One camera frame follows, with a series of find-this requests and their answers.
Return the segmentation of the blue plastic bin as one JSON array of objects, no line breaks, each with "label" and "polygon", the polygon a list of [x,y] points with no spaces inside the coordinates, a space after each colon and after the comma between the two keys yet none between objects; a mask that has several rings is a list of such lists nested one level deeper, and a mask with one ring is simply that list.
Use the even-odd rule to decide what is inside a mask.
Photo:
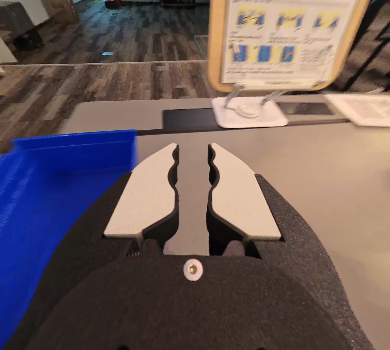
[{"label": "blue plastic bin", "polygon": [[67,231],[136,164],[136,130],[18,138],[1,156],[1,349]]}]

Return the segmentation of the laminated printed paper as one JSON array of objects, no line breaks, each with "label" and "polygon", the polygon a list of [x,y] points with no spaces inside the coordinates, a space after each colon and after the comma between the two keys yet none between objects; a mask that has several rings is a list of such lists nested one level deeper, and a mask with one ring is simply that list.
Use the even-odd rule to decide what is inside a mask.
[{"label": "laminated printed paper", "polygon": [[390,95],[325,94],[326,100],[353,124],[361,127],[390,127]]}]

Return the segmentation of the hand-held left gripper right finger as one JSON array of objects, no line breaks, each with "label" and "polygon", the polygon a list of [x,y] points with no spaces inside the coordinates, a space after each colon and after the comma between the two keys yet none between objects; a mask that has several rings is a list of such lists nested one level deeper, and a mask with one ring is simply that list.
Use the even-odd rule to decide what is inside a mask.
[{"label": "hand-held left gripper right finger", "polygon": [[279,242],[282,233],[254,171],[217,143],[207,149],[209,253],[224,253],[231,241],[255,253],[255,242]]}]

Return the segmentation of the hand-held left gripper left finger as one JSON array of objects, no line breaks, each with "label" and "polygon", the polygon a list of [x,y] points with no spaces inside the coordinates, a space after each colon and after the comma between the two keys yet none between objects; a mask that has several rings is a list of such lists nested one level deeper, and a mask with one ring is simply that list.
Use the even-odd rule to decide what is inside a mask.
[{"label": "hand-held left gripper left finger", "polygon": [[132,171],[104,230],[106,238],[148,239],[163,250],[179,227],[179,146],[171,143],[139,163]]}]

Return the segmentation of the white sheet holder bar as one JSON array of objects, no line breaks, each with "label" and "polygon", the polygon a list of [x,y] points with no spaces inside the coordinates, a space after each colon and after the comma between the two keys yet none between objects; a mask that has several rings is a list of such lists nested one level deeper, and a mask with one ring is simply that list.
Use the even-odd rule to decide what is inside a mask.
[{"label": "white sheet holder bar", "polygon": [[325,81],[319,80],[280,80],[280,81],[254,81],[249,80],[233,84],[232,88],[235,91],[262,91],[273,92],[280,90],[315,90],[322,89],[326,86]]}]

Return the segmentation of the wooden display board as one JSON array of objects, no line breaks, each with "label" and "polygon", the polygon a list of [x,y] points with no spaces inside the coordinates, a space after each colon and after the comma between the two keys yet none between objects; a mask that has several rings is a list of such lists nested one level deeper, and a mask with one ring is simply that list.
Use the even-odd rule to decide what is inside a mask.
[{"label": "wooden display board", "polygon": [[[341,40],[341,45],[336,49],[332,58],[332,71],[328,80],[316,80],[312,88],[298,88],[298,90],[322,90],[331,85],[341,74],[348,59],[352,44],[362,23],[364,14],[370,0],[358,0],[354,12],[348,22],[347,29]],[[212,87],[222,93],[233,91],[232,84],[222,84],[222,57],[224,32],[227,27],[227,0],[210,0],[209,9],[209,33],[208,33],[208,64],[207,79]]]}]

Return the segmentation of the dark equipment case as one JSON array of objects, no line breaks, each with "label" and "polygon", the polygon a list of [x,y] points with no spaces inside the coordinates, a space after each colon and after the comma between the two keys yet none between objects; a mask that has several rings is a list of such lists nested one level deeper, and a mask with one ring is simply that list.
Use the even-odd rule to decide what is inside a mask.
[{"label": "dark equipment case", "polygon": [[0,2],[1,31],[8,32],[17,51],[30,52],[44,46],[43,40],[20,2]]}]

